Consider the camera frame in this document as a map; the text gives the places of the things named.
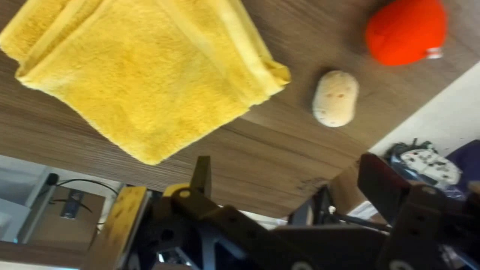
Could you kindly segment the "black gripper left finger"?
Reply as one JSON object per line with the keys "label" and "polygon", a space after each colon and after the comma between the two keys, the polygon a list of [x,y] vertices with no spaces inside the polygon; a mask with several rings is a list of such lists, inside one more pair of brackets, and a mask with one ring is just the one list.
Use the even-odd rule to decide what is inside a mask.
{"label": "black gripper left finger", "polygon": [[122,189],[101,234],[86,255],[83,270],[123,268],[146,205],[146,186]]}

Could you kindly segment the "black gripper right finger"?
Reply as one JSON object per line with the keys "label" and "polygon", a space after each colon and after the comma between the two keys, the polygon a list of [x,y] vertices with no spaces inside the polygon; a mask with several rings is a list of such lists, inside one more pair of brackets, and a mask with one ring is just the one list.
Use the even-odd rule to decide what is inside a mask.
{"label": "black gripper right finger", "polygon": [[372,153],[360,157],[359,187],[395,235],[437,235],[440,190],[413,184]]}

